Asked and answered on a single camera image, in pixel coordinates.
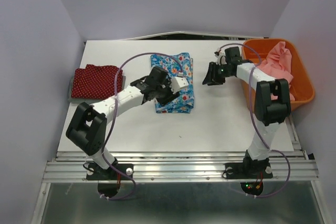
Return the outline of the grey skirt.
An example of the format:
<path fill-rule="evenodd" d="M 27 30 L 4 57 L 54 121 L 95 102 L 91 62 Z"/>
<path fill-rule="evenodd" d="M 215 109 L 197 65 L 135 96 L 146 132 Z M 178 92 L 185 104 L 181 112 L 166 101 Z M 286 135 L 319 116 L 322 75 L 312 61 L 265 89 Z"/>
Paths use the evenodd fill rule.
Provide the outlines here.
<path fill-rule="evenodd" d="M 73 98 L 71 96 L 72 95 L 73 81 L 74 81 L 74 76 L 72 76 L 70 78 L 69 87 L 68 87 L 68 102 L 69 103 L 79 104 L 79 103 L 82 103 L 82 102 L 87 102 L 87 103 L 91 104 L 91 103 L 102 101 L 102 99 Z"/>

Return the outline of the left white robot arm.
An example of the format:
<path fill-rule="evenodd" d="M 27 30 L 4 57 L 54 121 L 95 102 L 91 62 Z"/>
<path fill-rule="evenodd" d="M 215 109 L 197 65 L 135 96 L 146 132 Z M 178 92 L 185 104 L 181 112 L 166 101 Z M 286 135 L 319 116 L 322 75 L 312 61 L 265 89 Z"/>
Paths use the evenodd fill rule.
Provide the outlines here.
<path fill-rule="evenodd" d="M 188 81 L 182 73 L 170 77 L 163 68 L 153 67 L 149 75 L 131 82 L 116 95 L 93 104 L 79 104 L 66 137 L 98 165 L 104 178 L 113 178 L 117 159 L 106 148 L 108 124 L 115 124 L 116 117 L 154 99 L 164 106 L 178 98 L 187 86 Z"/>

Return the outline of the red dotted skirt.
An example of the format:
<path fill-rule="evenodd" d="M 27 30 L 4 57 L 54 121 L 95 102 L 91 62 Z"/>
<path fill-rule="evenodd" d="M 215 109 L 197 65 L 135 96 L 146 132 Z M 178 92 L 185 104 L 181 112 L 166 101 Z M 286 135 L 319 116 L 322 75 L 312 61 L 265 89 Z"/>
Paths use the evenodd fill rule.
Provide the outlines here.
<path fill-rule="evenodd" d="M 113 65 L 95 66 L 87 64 L 85 68 L 75 70 L 72 87 L 73 98 L 107 99 L 115 95 L 114 88 L 120 92 L 123 88 L 123 71 Z"/>

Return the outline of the blue floral skirt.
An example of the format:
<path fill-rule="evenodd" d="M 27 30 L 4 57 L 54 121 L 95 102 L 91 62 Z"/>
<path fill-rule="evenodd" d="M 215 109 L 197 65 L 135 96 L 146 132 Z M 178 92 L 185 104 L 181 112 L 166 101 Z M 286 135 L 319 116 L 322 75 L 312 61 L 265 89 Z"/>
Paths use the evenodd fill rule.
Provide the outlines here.
<path fill-rule="evenodd" d="M 194 108 L 193 58 L 188 52 L 175 56 L 150 56 L 151 66 L 158 66 L 169 73 L 168 90 L 179 96 L 166 105 L 155 101 L 156 113 L 190 113 Z"/>

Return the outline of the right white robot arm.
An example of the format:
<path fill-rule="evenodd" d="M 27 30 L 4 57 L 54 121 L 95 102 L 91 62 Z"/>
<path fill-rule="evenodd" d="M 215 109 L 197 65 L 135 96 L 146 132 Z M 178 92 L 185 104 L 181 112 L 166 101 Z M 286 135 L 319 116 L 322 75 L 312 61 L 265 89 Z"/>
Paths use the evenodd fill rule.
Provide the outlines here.
<path fill-rule="evenodd" d="M 250 118 L 255 130 L 253 140 L 240 163 L 225 164 L 227 178 L 270 174 L 269 153 L 275 133 L 291 113 L 289 83 L 261 71 L 255 63 L 243 59 L 237 44 L 215 51 L 202 84 L 218 86 L 226 78 L 236 77 L 248 85 Z"/>

